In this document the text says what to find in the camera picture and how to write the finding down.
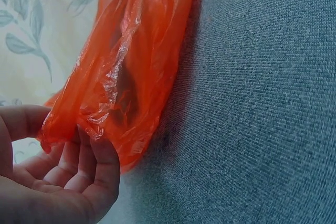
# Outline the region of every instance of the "finger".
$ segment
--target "finger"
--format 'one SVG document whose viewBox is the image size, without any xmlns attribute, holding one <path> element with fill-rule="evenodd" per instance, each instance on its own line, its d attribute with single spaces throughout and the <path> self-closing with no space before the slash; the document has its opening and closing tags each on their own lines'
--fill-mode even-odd
<svg viewBox="0 0 336 224">
<path fill-rule="evenodd" d="M 64 143 L 58 144 L 51 148 L 49 154 L 40 152 L 17 166 L 27 170 L 35 179 L 43 179 L 51 169 L 58 165 L 63 148 Z"/>
<path fill-rule="evenodd" d="M 81 141 L 77 174 L 65 185 L 64 189 L 75 190 L 82 193 L 94 181 L 96 174 L 96 157 L 90 145 L 90 138 L 79 130 Z"/>
<path fill-rule="evenodd" d="M 108 140 L 92 141 L 97 160 L 95 181 L 84 192 L 96 219 L 101 219 L 117 200 L 120 182 L 120 165 L 117 151 Z"/>
<path fill-rule="evenodd" d="M 65 143 L 58 166 L 51 169 L 43 180 L 52 185 L 64 187 L 77 174 L 79 149 L 80 140 L 77 129 L 72 141 Z"/>
<path fill-rule="evenodd" d="M 12 141 L 36 137 L 50 109 L 42 106 L 3 106 L 0 108 L 0 131 Z"/>
<path fill-rule="evenodd" d="M 18 165 L 14 166 L 13 175 L 16 183 L 43 193 L 54 193 L 63 189 L 62 187 L 51 185 L 44 180 L 34 178 L 26 169 Z"/>
</svg>

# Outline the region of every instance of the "white patterned fabric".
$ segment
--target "white patterned fabric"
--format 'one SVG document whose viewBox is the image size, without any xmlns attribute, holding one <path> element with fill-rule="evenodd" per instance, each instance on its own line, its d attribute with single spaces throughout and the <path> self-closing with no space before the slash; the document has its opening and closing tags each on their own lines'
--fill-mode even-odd
<svg viewBox="0 0 336 224">
<path fill-rule="evenodd" d="M 98 0 L 0 0 L 0 105 L 43 104 L 71 73 Z M 13 143 L 14 162 L 40 145 Z"/>
</svg>

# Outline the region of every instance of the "plastic bag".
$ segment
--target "plastic bag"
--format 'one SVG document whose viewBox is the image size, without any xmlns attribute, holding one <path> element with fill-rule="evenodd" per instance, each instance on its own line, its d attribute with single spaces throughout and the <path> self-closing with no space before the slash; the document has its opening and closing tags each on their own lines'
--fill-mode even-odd
<svg viewBox="0 0 336 224">
<path fill-rule="evenodd" d="M 122 172 L 140 159 L 177 72 L 192 0 L 100 0 L 101 15 L 39 134 L 42 148 L 80 125 L 115 146 Z"/>
</svg>

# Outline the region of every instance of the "wrinkled plastic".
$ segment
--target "wrinkled plastic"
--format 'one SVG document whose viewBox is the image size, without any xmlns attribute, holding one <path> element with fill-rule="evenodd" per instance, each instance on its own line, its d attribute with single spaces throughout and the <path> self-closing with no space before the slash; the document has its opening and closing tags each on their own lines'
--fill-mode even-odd
<svg viewBox="0 0 336 224">
<path fill-rule="evenodd" d="M 109 139 L 126 172 L 158 126 L 192 0 L 107 2 L 99 1 L 100 17 L 66 85 L 46 103 L 53 107 L 39 140 L 49 152 L 78 124 L 96 141 Z"/>
</svg>

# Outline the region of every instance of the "gray fabric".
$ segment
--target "gray fabric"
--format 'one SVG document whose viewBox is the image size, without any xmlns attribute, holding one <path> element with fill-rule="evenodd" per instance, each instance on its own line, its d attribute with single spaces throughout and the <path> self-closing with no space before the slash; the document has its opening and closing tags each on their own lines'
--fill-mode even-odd
<svg viewBox="0 0 336 224">
<path fill-rule="evenodd" d="M 145 158 L 103 223 L 335 223 L 336 0 L 194 0 Z"/>
</svg>

